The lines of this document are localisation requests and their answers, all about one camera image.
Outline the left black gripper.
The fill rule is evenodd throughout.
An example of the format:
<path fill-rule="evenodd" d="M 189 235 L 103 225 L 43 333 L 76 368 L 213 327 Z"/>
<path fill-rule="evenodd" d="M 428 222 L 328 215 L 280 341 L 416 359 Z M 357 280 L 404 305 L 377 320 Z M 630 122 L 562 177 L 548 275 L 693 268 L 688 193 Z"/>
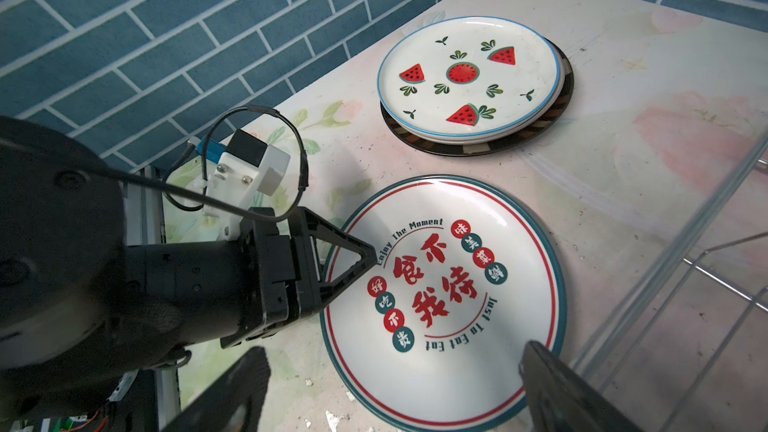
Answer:
<path fill-rule="evenodd" d="M 377 263 L 373 246 L 305 207 L 288 225 L 245 219 L 234 241 L 130 246 L 126 302 L 176 348 L 228 348 L 319 313 Z"/>

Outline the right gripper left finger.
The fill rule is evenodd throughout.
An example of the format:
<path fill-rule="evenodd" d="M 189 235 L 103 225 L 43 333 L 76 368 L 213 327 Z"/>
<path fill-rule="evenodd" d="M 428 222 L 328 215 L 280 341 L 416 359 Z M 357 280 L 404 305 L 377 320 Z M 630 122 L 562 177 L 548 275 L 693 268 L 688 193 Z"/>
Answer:
<path fill-rule="evenodd" d="M 163 431 L 257 431 L 270 376 L 266 350 L 249 349 Z"/>

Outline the strawberry print blue rim plate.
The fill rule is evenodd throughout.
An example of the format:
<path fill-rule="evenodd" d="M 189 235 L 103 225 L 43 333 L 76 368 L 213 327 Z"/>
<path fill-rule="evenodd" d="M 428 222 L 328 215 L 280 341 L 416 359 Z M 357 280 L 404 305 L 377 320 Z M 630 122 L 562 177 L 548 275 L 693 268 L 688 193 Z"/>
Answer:
<path fill-rule="evenodd" d="M 438 143 L 506 136 L 542 115 L 560 94 L 565 67 L 531 28 L 496 17 L 460 17 L 397 43 L 377 76 L 384 111 Z"/>

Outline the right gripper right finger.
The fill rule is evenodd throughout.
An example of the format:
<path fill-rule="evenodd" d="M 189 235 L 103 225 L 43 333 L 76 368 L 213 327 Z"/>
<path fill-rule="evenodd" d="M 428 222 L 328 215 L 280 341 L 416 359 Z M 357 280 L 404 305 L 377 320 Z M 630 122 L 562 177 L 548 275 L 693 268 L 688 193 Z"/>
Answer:
<path fill-rule="evenodd" d="M 526 343 L 519 373 L 536 431 L 639 429 L 557 355 L 537 341 Z"/>

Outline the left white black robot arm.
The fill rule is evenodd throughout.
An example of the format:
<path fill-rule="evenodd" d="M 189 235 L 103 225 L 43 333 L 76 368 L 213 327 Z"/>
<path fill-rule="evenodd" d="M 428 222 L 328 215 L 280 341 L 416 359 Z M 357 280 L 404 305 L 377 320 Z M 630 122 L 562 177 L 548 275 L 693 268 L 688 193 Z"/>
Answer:
<path fill-rule="evenodd" d="M 1 417 L 76 415 L 120 379 L 229 348 L 326 308 L 374 248 L 299 203 L 253 208 L 288 157 L 237 131 L 193 190 L 108 167 L 57 131 L 1 121 Z M 188 198 L 218 219 L 210 242 L 129 245 L 126 183 Z"/>

